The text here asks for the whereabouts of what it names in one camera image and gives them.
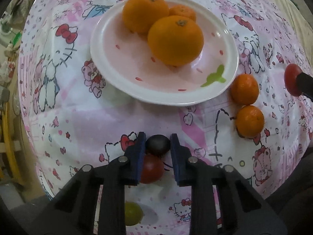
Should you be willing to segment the green lime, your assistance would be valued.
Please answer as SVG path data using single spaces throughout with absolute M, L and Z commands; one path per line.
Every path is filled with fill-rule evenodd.
M 125 225 L 137 225 L 143 219 L 143 210 L 135 202 L 125 202 Z

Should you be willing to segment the mandarin orange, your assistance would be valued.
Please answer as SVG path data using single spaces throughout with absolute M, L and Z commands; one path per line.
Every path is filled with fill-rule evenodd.
M 237 112 L 235 124 L 239 135 L 255 138 L 263 130 L 265 118 L 259 108 L 247 105 Z
M 250 74 L 238 75 L 230 87 L 233 100 L 239 105 L 252 105 L 259 96 L 256 79 Z

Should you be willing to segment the dark red tomato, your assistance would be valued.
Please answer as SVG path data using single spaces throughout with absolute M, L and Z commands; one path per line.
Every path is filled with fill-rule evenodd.
M 152 154 L 144 157 L 141 183 L 150 184 L 160 180 L 165 172 L 163 161 Z

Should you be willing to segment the dark purple plum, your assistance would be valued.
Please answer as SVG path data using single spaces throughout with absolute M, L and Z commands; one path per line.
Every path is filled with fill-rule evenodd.
M 162 158 L 170 151 L 170 140 L 164 135 L 153 135 L 145 142 L 145 153 Z

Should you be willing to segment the large orange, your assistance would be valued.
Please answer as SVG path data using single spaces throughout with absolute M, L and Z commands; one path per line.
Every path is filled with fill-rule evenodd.
M 128 0 L 122 10 L 122 21 L 131 32 L 146 34 L 157 20 L 168 15 L 165 0 Z
M 193 20 L 172 15 L 152 25 L 148 32 L 148 46 L 153 56 L 165 65 L 180 67 L 200 55 L 204 36 Z

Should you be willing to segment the Hello Kitty pink bedsheet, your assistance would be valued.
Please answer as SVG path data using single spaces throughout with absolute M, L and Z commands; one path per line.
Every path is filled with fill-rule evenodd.
M 19 98 L 37 157 L 41 185 L 54 197 L 80 167 L 105 165 L 137 133 L 176 133 L 211 165 L 233 165 L 264 198 L 291 175 L 312 142 L 312 102 L 285 89 L 290 63 L 312 73 L 303 46 L 273 0 L 192 0 L 211 10 L 233 34 L 239 73 L 259 84 L 265 128 L 240 138 L 235 105 L 225 92 L 191 107 L 137 101 L 110 85 L 90 56 L 100 17 L 123 0 L 35 0 L 19 56 Z

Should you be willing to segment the small mandarin on plate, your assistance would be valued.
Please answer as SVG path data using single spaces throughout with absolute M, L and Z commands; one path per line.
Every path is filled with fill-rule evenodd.
M 196 12 L 189 6 L 177 4 L 169 9 L 169 15 L 178 15 L 196 22 Z

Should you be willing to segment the pink white oval plate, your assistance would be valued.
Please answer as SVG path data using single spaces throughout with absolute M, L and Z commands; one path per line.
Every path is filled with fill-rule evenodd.
M 209 9 L 191 0 L 165 0 L 195 10 L 204 35 L 196 60 L 182 67 L 166 66 L 152 55 L 146 41 L 122 22 L 124 2 L 110 8 L 91 35 L 90 53 L 104 79 L 137 100 L 166 106 L 190 106 L 222 94 L 237 74 L 235 40 Z

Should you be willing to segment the large orange on plate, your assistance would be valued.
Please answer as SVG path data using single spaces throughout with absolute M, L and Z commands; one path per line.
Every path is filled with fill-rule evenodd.
M 131 32 L 146 34 L 157 20 L 168 15 L 165 0 L 128 0 L 122 10 L 122 21 Z

